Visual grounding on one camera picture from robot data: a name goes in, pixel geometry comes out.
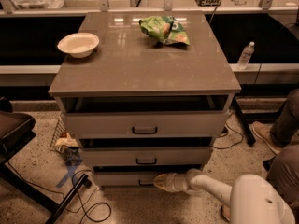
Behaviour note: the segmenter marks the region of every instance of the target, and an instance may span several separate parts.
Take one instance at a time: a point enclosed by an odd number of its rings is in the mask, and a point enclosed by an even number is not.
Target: person
[[[252,123],[253,133],[276,155],[269,166],[266,180],[288,204],[299,201],[299,146],[292,144],[298,130],[299,89],[289,93],[281,114],[271,127],[259,121]],[[229,220],[227,206],[222,207],[222,214]]]

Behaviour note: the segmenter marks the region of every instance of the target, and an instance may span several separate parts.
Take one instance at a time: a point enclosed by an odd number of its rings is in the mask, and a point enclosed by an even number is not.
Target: white bowl
[[[99,44],[99,38],[94,34],[76,33],[63,38],[57,45],[58,49],[75,58],[84,58],[92,54]]]

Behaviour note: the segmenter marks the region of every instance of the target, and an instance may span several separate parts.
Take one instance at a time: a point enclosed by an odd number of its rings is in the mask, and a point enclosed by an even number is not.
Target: green chip bag
[[[183,26],[172,16],[152,16],[139,21],[141,31],[163,44],[185,43],[189,39]]]

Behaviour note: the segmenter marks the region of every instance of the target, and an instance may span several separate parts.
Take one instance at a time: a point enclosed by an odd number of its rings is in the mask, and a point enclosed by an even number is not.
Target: white robotic arm
[[[153,183],[169,192],[201,195],[207,191],[230,207],[232,224],[295,224],[291,208],[266,180],[257,175],[242,175],[231,187],[200,170],[191,169],[186,174],[158,175]]]

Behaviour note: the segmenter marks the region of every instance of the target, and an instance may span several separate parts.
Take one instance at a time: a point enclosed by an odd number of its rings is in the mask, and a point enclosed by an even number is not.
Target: cabinet top
[[[173,16],[190,45],[167,46],[141,32],[139,20]],[[88,13],[80,32],[100,43],[91,56],[66,56],[53,97],[195,95],[239,92],[220,45],[200,11]]]

